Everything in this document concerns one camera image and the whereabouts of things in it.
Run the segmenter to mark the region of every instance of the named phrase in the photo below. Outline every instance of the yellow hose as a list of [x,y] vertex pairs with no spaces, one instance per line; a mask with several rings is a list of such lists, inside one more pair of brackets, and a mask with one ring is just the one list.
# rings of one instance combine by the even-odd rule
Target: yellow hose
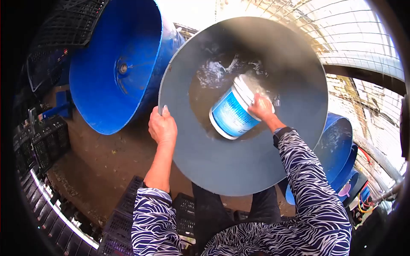
[[377,205],[376,205],[376,206],[373,206],[372,209],[369,209],[369,210],[367,210],[367,211],[362,210],[362,208],[360,207],[360,192],[359,192],[359,195],[358,195],[358,206],[359,206],[359,210],[360,210],[362,213],[372,212],[372,211],[377,207]]

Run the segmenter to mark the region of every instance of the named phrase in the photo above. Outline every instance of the dirt floor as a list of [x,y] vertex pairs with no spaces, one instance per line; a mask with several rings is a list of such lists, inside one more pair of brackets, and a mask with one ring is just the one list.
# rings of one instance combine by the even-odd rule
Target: dirt floor
[[[54,105],[52,94],[48,102]],[[94,131],[75,109],[72,120],[66,120],[71,151],[57,161],[48,176],[60,194],[94,223],[104,226],[132,177],[145,177],[148,172],[156,151],[148,120],[149,115],[143,116],[110,136]],[[170,185],[173,198],[180,192],[192,196],[191,182],[175,163]],[[295,207],[286,202],[277,186],[276,190],[281,214],[293,216]],[[234,210],[251,208],[252,195],[221,199],[225,207]]]

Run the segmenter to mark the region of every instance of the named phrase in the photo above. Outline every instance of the bucket label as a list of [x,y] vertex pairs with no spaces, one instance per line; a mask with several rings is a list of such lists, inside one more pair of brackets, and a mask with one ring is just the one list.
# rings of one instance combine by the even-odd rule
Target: bucket label
[[233,137],[241,136],[259,123],[241,106],[232,87],[212,107],[212,115],[216,124]]

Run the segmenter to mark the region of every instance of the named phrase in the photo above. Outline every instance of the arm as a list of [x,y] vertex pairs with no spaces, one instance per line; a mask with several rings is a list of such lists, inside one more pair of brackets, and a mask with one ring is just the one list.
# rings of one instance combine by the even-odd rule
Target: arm
[[158,143],[154,161],[135,199],[131,241],[135,255],[181,255],[176,233],[175,214],[169,196],[169,175],[175,148],[177,127],[165,106],[163,115],[158,107],[150,116],[149,132]]
[[[265,121],[272,133],[286,127],[272,113],[270,101],[258,94],[255,95],[255,104],[249,110]],[[281,134],[278,149],[295,197],[298,218],[317,228],[350,231],[346,211],[328,184],[318,158],[297,132]]]

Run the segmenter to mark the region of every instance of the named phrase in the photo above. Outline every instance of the striped shirt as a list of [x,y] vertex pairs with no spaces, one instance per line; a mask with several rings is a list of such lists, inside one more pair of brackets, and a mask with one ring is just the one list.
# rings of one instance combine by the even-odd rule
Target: striped shirt
[[[351,225],[342,203],[329,186],[323,168],[296,131],[285,133],[279,154],[296,202],[296,218],[265,224],[248,222],[217,233],[202,255],[349,254]],[[131,240],[135,255],[181,255],[175,209],[170,196],[140,188],[135,200]]]

